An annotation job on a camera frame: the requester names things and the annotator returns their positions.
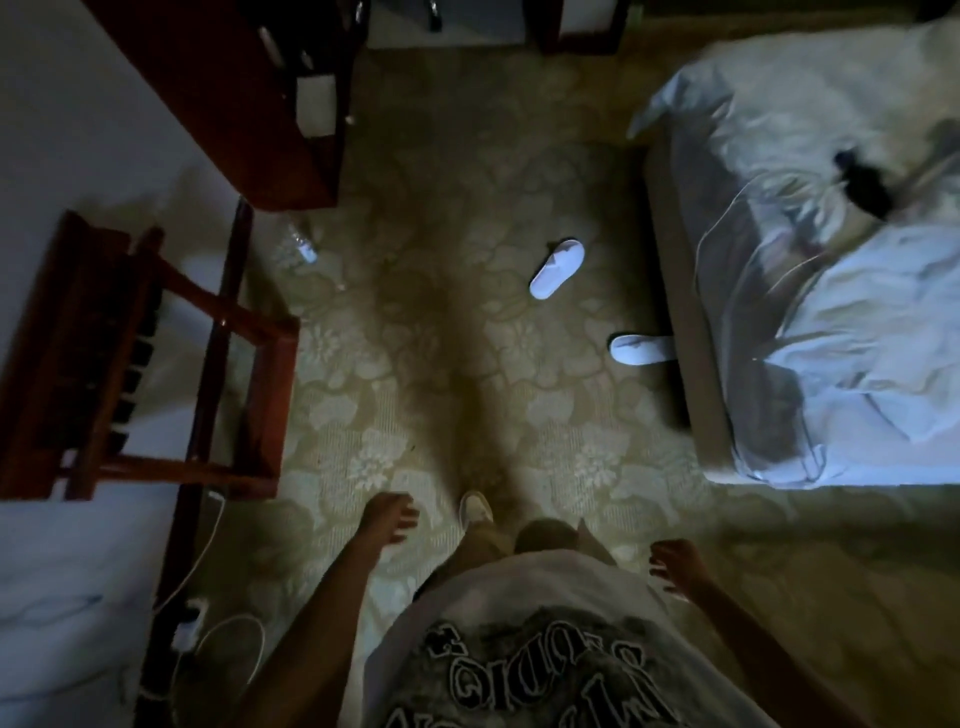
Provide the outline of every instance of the sneaker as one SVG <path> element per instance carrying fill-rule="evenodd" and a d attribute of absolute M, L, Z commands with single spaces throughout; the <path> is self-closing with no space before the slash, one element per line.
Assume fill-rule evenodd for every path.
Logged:
<path fill-rule="evenodd" d="M 493 510 L 480 491 L 467 491 L 460 498 L 460 526 L 465 531 L 471 523 L 493 523 Z"/>

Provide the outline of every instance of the hand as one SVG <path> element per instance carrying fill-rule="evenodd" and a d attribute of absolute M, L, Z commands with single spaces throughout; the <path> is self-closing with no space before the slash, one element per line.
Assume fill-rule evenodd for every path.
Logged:
<path fill-rule="evenodd" d="M 693 542 L 687 539 L 657 541 L 650 546 L 650 573 L 670 582 L 664 590 L 695 602 L 704 588 L 713 586 L 713 577 Z"/>
<path fill-rule="evenodd" d="M 367 501 L 353 541 L 376 556 L 384 546 L 403 543 L 404 531 L 414 528 L 420 517 L 413 502 L 406 493 L 377 493 Z"/>

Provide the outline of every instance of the person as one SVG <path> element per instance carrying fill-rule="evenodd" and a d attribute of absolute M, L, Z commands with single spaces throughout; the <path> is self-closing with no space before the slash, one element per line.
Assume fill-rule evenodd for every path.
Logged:
<path fill-rule="evenodd" d="M 360 605 L 381 551 L 417 525 L 413 500 L 379 493 L 229 728 L 337 723 Z M 671 626 L 646 580 L 583 527 L 528 524 L 512 543 L 486 499 L 461 500 L 463 540 L 368 659 L 365 726 L 865 728 L 708 573 L 690 541 L 651 546 L 651 573 L 699 607 L 756 700 Z"/>

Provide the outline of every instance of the white cable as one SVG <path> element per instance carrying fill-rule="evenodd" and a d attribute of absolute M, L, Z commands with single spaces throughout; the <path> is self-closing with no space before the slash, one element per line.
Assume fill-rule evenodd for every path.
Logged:
<path fill-rule="evenodd" d="M 798 268 L 802 268 L 802 267 L 805 266 L 807 263 L 813 262 L 814 260 L 816 260 L 816 259 L 817 259 L 818 257 L 820 257 L 821 255 L 825 255 L 826 252 L 827 252 L 827 251 L 820 251 L 820 252 L 819 252 L 818 254 L 816 254 L 816 255 L 811 255 L 811 256 L 810 256 L 809 258 L 807 258 L 806 260 L 801 260 L 801 261 L 800 261 L 799 263 L 797 263 L 793 268 L 791 268 L 791 269 L 788 270 L 786 273 L 784 273 L 782 276 L 780 276 L 780 277 L 777 279 L 777 282 L 774 283 L 772 286 L 770 286 L 770 290 L 767 291 L 766 293 L 764 293 L 763 296 L 764 296 L 764 297 L 769 296 L 771 293 L 774 292 L 774 289 L 775 289 L 777 286 L 779 286 L 787 276 L 789 276 L 791 273 L 793 273 L 793 272 L 794 272 L 795 270 L 797 270 Z"/>
<path fill-rule="evenodd" d="M 221 627 L 225 627 L 228 624 L 231 624 L 236 621 L 251 621 L 260 630 L 260 650 L 259 652 L 257 652 L 256 662 L 253 664 L 253 670 L 250 673 L 250 677 L 247 678 L 247 685 L 249 685 L 251 682 L 253 682 L 253 678 L 256 676 L 256 673 L 260 670 L 260 663 L 263 662 L 263 653 L 267 647 L 267 628 L 263 626 L 263 622 L 255 615 L 252 615 L 249 612 L 245 612 L 241 615 L 233 615 L 232 617 L 221 619 L 212 627 L 210 627 L 208 630 L 206 630 L 206 634 L 203 635 L 200 641 L 197 643 L 197 649 L 194 650 L 194 654 L 195 655 L 200 654 L 200 650 L 203 649 L 204 643 L 207 641 L 210 635 L 212 635 Z"/>
<path fill-rule="evenodd" d="M 190 577 L 193 576 L 194 571 L 197 570 L 197 567 L 200 565 L 200 562 L 206 556 L 206 552 L 210 548 L 210 544 L 213 543 L 213 537 L 217 535 L 217 527 L 220 525 L 220 519 L 224 516 L 224 510 L 227 508 L 227 499 L 220 493 L 216 491 L 207 491 L 206 494 L 209 497 L 212 497 L 214 500 L 220 501 L 220 511 L 217 513 L 217 520 L 213 522 L 213 528 L 210 529 L 210 537 L 206 540 L 204 547 L 200 551 L 200 555 L 197 557 L 197 560 L 193 562 L 193 566 L 190 567 L 190 571 L 187 572 L 186 576 L 183 577 L 183 580 L 177 585 L 177 588 L 170 593 L 167 598 L 159 603 L 158 606 L 154 607 L 154 617 L 162 612 L 166 606 L 174 600 L 174 597 L 177 596 L 180 592 L 183 591 L 183 587 L 186 586 L 186 583 L 190 580 Z"/>
<path fill-rule="evenodd" d="M 183 659 L 183 653 L 177 653 L 177 661 L 174 662 L 174 670 L 170 673 L 170 691 L 166 695 L 161 695 L 158 692 L 148 691 L 143 686 L 140 686 L 137 694 L 144 698 L 145 700 L 153 700 L 155 703 L 166 703 L 169 702 L 174 694 L 174 685 L 177 683 L 177 673 L 180 671 L 180 660 Z"/>
<path fill-rule="evenodd" d="M 256 653 L 256 662 L 253 664 L 253 670 L 250 673 L 250 677 L 247 678 L 247 685 L 253 682 L 253 678 L 256 676 L 256 673 L 260 670 L 260 664 L 263 662 L 263 653 L 267 647 L 267 629 L 263 626 L 263 621 L 256 617 L 255 615 L 245 612 L 240 615 L 233 615 L 232 617 L 227 617 L 226 619 L 221 619 L 208 630 L 197 643 L 197 648 L 193 651 L 194 655 L 199 655 L 200 650 L 203 648 L 204 643 L 207 638 L 216 632 L 221 627 L 225 627 L 228 624 L 232 624 L 236 621 L 251 621 L 257 628 L 260 630 L 260 648 Z M 174 691 L 177 689 L 177 675 L 180 672 L 180 660 L 183 659 L 185 653 L 179 652 L 177 654 L 177 661 L 174 663 L 173 672 L 170 673 L 170 691 L 166 695 L 160 695 L 156 692 L 148 691 L 146 688 L 140 688 L 139 695 L 142 698 L 147 700 L 153 700 L 157 703 L 167 703 L 170 708 L 170 720 L 174 725 L 174 728 L 179 728 L 180 723 L 177 717 L 177 710 L 174 706 Z"/>
<path fill-rule="evenodd" d="M 704 240 L 706 240 L 710 236 L 710 234 L 716 230 L 717 226 L 720 225 L 721 222 L 723 222 L 724 218 L 727 217 L 728 213 L 733 209 L 733 206 L 736 205 L 737 201 L 740 199 L 743 193 L 750 188 L 751 184 L 753 184 L 754 182 L 758 182 L 760 180 L 764 180 L 767 177 L 770 177 L 772 175 L 783 175 L 783 174 L 796 175 L 800 177 L 803 177 L 803 176 L 812 177 L 817 182 L 825 181 L 823 175 L 808 169 L 768 169 L 763 172 L 760 172 L 755 177 L 752 177 L 749 180 L 747 180 L 746 183 L 742 187 L 740 187 L 739 191 L 733 196 L 733 199 L 730 201 L 730 204 L 727 205 L 727 208 L 723 211 L 720 217 L 716 219 L 716 222 L 714 222 L 713 225 L 711 225 L 707 229 L 707 231 L 700 236 L 700 240 L 697 241 L 697 247 L 693 253 L 693 280 L 690 282 L 690 286 L 693 291 L 693 294 L 698 299 L 700 298 L 700 278 L 699 278 L 700 249 L 703 247 Z M 826 195 L 827 192 L 829 192 L 836 184 L 838 184 L 838 182 L 836 181 L 826 181 L 826 182 L 827 182 L 827 186 L 824 189 L 824 191 L 821 193 L 821 197 Z"/>

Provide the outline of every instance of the patterned carpet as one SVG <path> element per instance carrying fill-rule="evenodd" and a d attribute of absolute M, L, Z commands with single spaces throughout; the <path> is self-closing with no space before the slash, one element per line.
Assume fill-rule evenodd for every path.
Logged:
<path fill-rule="evenodd" d="M 273 289 L 303 320 L 281 497 L 228 507 L 194 591 L 214 618 L 256 612 L 272 646 L 370 494 L 409 491 L 420 528 L 372 578 L 360 664 L 457 543 L 457 496 L 479 488 L 511 527 L 586 519 L 627 570 L 657 538 L 697 539 L 724 584 L 878 724 L 955 725 L 960 492 L 711 485 L 675 365 L 606 353 L 614 332 L 668 327 L 624 139 L 684 54 L 665 45 L 360 59 L 342 202 L 309 218 L 320 260 L 277 244 L 280 220 L 259 222 L 271 244 L 251 296 Z M 535 301 L 527 281 L 566 236 L 585 242 L 583 269 Z M 735 679 L 693 610 L 674 612 Z M 243 625 L 211 639 L 183 670 L 180 725 L 224 714 L 255 648 Z"/>

